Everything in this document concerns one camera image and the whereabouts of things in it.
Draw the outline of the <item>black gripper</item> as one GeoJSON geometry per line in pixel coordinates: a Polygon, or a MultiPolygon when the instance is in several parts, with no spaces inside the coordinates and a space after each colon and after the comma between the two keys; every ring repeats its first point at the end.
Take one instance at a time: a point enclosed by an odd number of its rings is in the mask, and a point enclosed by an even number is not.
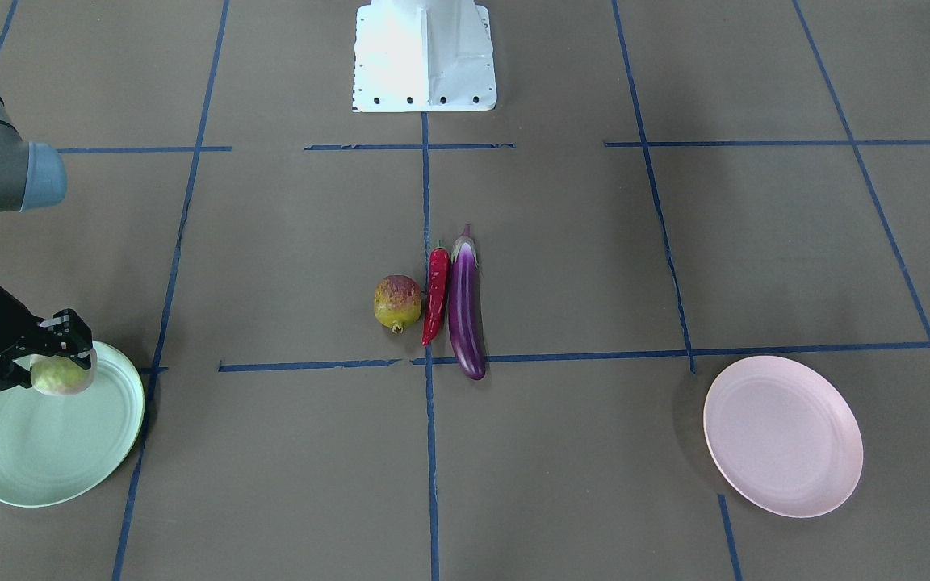
{"type": "Polygon", "coordinates": [[[16,359],[33,354],[65,357],[77,367],[91,369],[94,343],[88,324],[73,309],[38,319],[0,286],[0,392],[30,387],[28,369],[16,359]]]}

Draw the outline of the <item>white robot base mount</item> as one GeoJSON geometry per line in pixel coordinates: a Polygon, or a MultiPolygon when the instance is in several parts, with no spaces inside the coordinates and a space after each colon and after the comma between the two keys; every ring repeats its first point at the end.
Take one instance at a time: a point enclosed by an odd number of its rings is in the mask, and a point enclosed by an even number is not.
{"type": "Polygon", "coordinates": [[[488,8],[371,1],[355,15],[352,111],[491,111],[498,92],[488,8]]]}

